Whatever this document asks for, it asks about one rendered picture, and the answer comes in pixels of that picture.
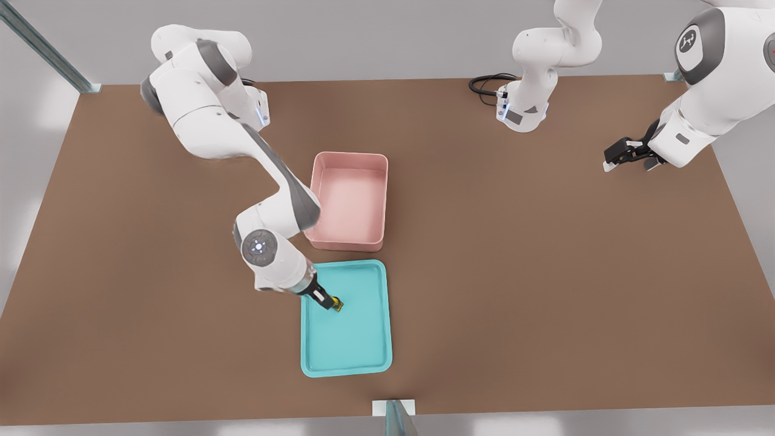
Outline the pale blue-green tray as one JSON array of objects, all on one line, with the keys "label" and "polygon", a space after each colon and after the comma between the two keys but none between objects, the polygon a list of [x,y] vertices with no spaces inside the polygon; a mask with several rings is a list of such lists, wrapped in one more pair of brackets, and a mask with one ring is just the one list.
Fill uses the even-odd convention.
[{"label": "pale blue-green tray", "polygon": [[387,370],[393,353],[385,265],[366,259],[315,267],[319,284],[343,301],[343,309],[325,310],[310,298],[302,300],[302,373],[322,378]]}]

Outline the pink rectangular box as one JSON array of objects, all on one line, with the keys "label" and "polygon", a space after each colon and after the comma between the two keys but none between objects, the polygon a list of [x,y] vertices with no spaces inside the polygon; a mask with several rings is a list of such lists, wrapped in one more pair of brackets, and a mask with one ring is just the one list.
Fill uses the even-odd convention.
[{"label": "pink rectangular box", "polygon": [[324,151],[316,155],[310,187],[321,215],[305,231],[313,248],[353,252],[382,248],[388,168],[382,154]]}]

